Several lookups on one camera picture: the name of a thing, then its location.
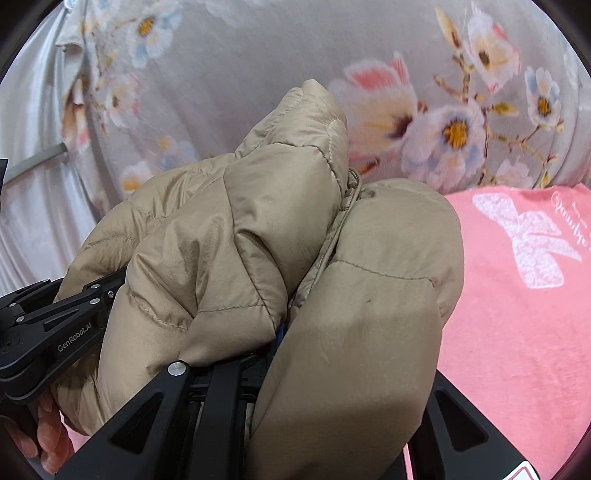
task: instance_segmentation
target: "pink fabric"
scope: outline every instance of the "pink fabric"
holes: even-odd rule
[[[448,199],[466,278],[439,369],[550,480],[591,423],[591,191]]]
[[[80,435],[80,433],[75,432],[68,426],[66,426],[66,430],[68,431],[68,435],[70,436],[70,440],[72,441],[72,445],[74,446],[75,452],[80,450],[82,445],[84,445],[86,441],[90,438],[84,435]]]

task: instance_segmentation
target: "quilted jacket sleeve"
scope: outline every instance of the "quilted jacket sleeve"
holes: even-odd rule
[[[380,478],[420,425],[462,286],[447,200],[411,180],[365,187],[265,378],[245,478]]]
[[[271,341],[324,242],[347,178],[340,106],[292,90],[235,154],[151,180],[91,234],[60,292],[129,262],[100,356],[53,385],[95,432],[162,367],[207,365]]]

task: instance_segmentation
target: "metal screw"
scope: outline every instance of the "metal screw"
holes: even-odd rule
[[[187,371],[187,365],[182,362],[175,362],[168,366],[168,373],[173,377],[178,377]]]

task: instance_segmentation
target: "finger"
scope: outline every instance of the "finger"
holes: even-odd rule
[[[35,445],[32,438],[25,435],[14,421],[9,419],[3,419],[3,421],[8,434],[12,437],[12,441],[25,457],[35,458],[39,455],[37,445]]]
[[[41,454],[41,466],[47,473],[55,475],[64,463],[66,463],[66,460],[68,460],[69,452],[70,439],[66,428],[63,427],[55,451],[43,452]]]
[[[43,450],[53,452],[57,447],[61,435],[60,410],[51,399],[51,402],[39,402],[39,424],[37,426],[37,440]]]
[[[45,390],[39,396],[39,406],[46,412],[51,413],[53,411],[53,407],[56,402],[53,400],[53,395],[51,395],[51,391]]]

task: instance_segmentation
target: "white curtain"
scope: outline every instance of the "white curtain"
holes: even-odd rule
[[[63,52],[69,11],[59,5],[36,29],[0,84],[0,157],[10,166],[61,143]],[[60,278],[95,226],[67,155],[6,184],[0,210],[0,296]]]

